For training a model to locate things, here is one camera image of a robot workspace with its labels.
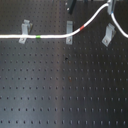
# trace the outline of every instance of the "black breadboard surface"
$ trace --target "black breadboard surface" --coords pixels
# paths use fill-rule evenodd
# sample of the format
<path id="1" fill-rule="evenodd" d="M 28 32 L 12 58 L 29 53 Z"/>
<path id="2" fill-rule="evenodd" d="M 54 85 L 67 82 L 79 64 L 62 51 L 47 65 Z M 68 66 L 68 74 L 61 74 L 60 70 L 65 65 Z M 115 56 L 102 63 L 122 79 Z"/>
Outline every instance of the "black breadboard surface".
<path id="1" fill-rule="evenodd" d="M 67 21 L 82 26 L 104 2 L 0 0 L 0 34 L 65 34 Z M 128 33 L 128 3 L 117 2 L 115 17 Z M 116 28 L 109 47 L 102 44 L 111 23 L 107 8 L 73 37 L 0 39 L 0 128 L 128 128 L 128 39 Z"/>

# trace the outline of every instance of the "green marking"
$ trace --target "green marking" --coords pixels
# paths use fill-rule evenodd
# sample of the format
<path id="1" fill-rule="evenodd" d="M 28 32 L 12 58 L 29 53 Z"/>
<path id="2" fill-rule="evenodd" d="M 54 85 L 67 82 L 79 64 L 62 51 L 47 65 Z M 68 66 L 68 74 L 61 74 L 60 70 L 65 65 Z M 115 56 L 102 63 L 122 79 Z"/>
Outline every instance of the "green marking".
<path id="1" fill-rule="evenodd" d="M 37 35 L 36 38 L 40 38 L 40 35 Z"/>

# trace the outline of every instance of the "cable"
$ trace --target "cable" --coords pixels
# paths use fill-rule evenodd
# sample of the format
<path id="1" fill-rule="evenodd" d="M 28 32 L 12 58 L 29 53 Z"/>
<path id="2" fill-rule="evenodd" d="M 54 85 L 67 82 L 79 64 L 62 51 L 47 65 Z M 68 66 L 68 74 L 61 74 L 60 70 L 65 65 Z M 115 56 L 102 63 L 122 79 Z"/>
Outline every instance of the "cable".
<path id="1" fill-rule="evenodd" d="M 98 15 L 98 13 L 105 7 L 107 7 L 109 4 L 103 4 L 96 12 L 95 14 L 91 17 L 90 20 L 88 20 L 81 28 L 77 29 L 76 31 L 69 33 L 69 34 L 64 34 L 64 35 L 0 35 L 0 38 L 67 38 L 70 36 L 73 36 L 80 32 L 82 29 L 84 29 L 87 25 L 89 25 L 95 17 Z"/>
<path id="2" fill-rule="evenodd" d="M 120 25 L 119 25 L 118 22 L 116 21 L 113 12 L 111 13 L 111 17 L 112 17 L 113 22 L 115 23 L 115 25 L 116 25 L 117 28 L 119 29 L 119 31 L 122 33 L 122 35 L 125 36 L 126 38 L 128 38 L 128 34 L 126 34 L 126 33 L 122 30 L 122 28 L 120 27 Z"/>

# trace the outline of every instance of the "screw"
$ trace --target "screw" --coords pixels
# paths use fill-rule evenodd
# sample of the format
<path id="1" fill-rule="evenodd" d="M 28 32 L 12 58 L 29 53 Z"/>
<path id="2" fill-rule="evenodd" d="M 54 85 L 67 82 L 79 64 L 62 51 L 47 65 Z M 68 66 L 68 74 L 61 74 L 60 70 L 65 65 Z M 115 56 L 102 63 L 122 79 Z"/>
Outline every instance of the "screw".
<path id="1" fill-rule="evenodd" d="M 108 41 L 106 39 L 104 41 L 105 41 L 105 43 L 108 43 Z"/>
<path id="2" fill-rule="evenodd" d="M 68 38 L 68 42 L 71 42 L 71 38 Z"/>

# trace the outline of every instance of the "metal bracket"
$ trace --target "metal bracket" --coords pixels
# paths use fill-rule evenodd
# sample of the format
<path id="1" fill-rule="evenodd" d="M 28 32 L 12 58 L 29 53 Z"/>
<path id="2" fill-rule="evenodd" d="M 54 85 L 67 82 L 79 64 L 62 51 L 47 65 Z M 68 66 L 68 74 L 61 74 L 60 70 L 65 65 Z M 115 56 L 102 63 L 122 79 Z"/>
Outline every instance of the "metal bracket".
<path id="1" fill-rule="evenodd" d="M 107 28 L 106 28 L 106 35 L 102 40 L 102 43 L 108 47 L 108 45 L 110 44 L 112 38 L 114 37 L 114 35 L 116 34 L 115 31 L 115 27 L 112 24 L 108 24 Z"/>
<path id="2" fill-rule="evenodd" d="M 73 22 L 67 21 L 67 34 L 72 33 L 73 31 Z M 66 38 L 66 44 L 72 45 L 73 38 L 72 36 Z"/>
<path id="3" fill-rule="evenodd" d="M 33 24 L 30 23 L 29 20 L 24 20 L 24 23 L 22 24 L 22 35 L 28 35 L 32 29 Z M 27 38 L 20 38 L 19 43 L 25 44 Z"/>
<path id="4" fill-rule="evenodd" d="M 111 13 L 114 12 L 115 4 L 116 4 L 116 0 L 111 0 L 109 2 L 109 6 L 108 6 L 108 14 L 109 15 L 111 15 Z"/>

